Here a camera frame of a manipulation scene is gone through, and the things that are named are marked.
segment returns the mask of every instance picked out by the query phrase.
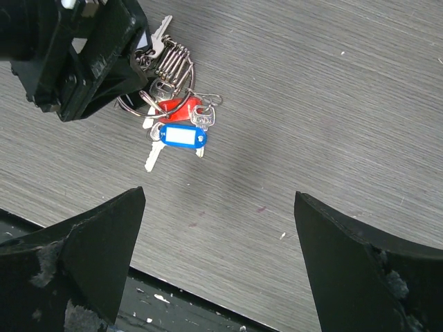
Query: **white paint chip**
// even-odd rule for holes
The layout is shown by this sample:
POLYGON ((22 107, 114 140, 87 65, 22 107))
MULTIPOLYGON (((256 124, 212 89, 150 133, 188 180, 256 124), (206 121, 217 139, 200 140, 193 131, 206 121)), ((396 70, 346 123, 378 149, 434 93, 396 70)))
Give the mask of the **white paint chip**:
POLYGON ((76 0, 62 0, 62 6, 66 9, 74 9, 76 0))
POLYGON ((144 32, 140 38, 140 41, 138 42, 137 48, 142 48, 147 46, 147 35, 146 32, 144 32))
POLYGON ((154 294, 154 297, 156 299, 159 299, 160 301, 166 302, 166 303, 171 303, 169 301, 167 301, 163 296, 159 295, 159 294, 154 294))

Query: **blue key tag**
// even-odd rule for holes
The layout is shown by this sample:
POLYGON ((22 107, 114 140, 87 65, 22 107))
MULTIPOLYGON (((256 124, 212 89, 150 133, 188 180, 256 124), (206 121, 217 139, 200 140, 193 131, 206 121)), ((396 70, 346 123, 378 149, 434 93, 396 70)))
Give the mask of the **blue key tag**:
POLYGON ((167 123, 160 128, 160 139, 171 147, 200 149, 208 137, 202 128, 167 123))

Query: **gray table surface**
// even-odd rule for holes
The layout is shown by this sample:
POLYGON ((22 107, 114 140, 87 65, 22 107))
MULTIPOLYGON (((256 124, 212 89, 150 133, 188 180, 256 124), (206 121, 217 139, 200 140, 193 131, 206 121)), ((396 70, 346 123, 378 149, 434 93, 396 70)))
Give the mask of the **gray table surface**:
POLYGON ((133 266, 286 332, 320 330, 296 190, 443 248, 441 3, 141 4, 153 30, 174 16, 197 90, 224 96, 204 158, 165 148, 148 174, 140 119, 63 124, 3 64, 0 206, 51 225, 142 185, 133 266))

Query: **metal ring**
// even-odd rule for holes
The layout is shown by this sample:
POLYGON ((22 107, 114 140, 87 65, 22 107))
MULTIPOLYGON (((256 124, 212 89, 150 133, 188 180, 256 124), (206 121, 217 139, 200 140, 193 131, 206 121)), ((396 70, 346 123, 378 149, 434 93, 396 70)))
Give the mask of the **metal ring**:
MULTIPOLYGON (((121 97, 117 98, 117 103, 118 105, 125 110, 126 112, 130 112, 132 114, 134 114, 135 116, 140 116, 142 118, 151 118, 151 119, 160 119, 160 118, 166 118, 172 114, 174 114, 175 112, 177 112, 181 107, 183 107, 186 102, 188 102, 189 98, 192 95, 192 92, 194 90, 195 87, 195 69, 194 69, 194 63, 192 61, 190 61, 190 59, 188 58, 188 63, 190 65, 190 82, 189 82, 189 87, 186 89, 186 94, 183 97, 183 99, 181 100, 180 104, 177 105, 177 107, 173 108, 171 111, 165 112, 165 113, 161 113, 161 114, 153 114, 153 115, 147 115, 144 113, 140 113, 138 111, 136 111, 135 109, 132 109, 131 107, 129 107, 128 105, 126 105, 125 102, 123 102, 123 99, 121 97)), ((149 93, 147 93, 144 90, 140 90, 140 97, 146 102, 147 105, 151 105, 149 98, 150 95, 149 93)))

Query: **key ring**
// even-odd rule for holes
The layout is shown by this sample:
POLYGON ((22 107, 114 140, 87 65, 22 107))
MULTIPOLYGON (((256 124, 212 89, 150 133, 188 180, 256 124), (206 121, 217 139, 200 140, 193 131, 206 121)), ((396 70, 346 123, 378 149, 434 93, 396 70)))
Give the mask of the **key ring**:
POLYGON ((207 102, 209 107, 217 107, 223 104, 223 98, 215 93, 197 93, 191 88, 188 88, 187 91, 191 92, 191 94, 193 94, 197 98, 200 98, 204 102, 207 102))
POLYGON ((154 115, 148 115, 148 114, 144 114, 141 112, 136 111, 135 109, 132 109, 131 107, 129 107, 128 105, 126 105, 125 102, 123 102, 123 99, 121 97, 117 98, 117 103, 118 105, 124 109, 127 112, 130 112, 132 114, 134 114, 135 116, 140 116, 142 118, 151 118, 151 119, 160 119, 160 118, 165 118, 168 117, 172 114, 174 114, 175 112, 177 112, 181 107, 183 107, 184 104, 186 104, 186 102, 188 102, 190 96, 192 95, 192 90, 195 87, 195 70, 194 70, 194 62, 191 61, 190 58, 187 59, 188 63, 189 63, 189 76, 190 76, 190 81, 189 81, 189 87, 186 89, 186 94, 183 97, 183 99, 181 100, 180 104, 177 105, 177 107, 173 108, 172 110, 165 112, 160 106, 159 104, 157 104, 155 102, 155 100, 149 95, 149 93, 147 93, 144 90, 141 90, 140 93, 140 97, 150 106, 154 107, 158 112, 160 112, 160 114, 154 114, 154 115))

